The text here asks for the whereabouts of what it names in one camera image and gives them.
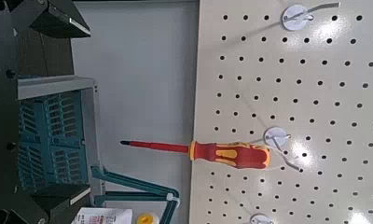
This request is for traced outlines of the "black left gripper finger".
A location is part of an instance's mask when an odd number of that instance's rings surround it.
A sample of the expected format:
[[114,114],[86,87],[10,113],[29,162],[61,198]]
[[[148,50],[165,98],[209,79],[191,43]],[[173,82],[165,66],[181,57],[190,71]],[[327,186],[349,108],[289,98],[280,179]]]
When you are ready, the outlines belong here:
[[35,19],[31,28],[53,38],[90,37],[90,28],[73,0],[46,0],[48,7]]
[[32,194],[48,218],[39,224],[71,224],[82,207],[90,206],[90,185],[54,184]]

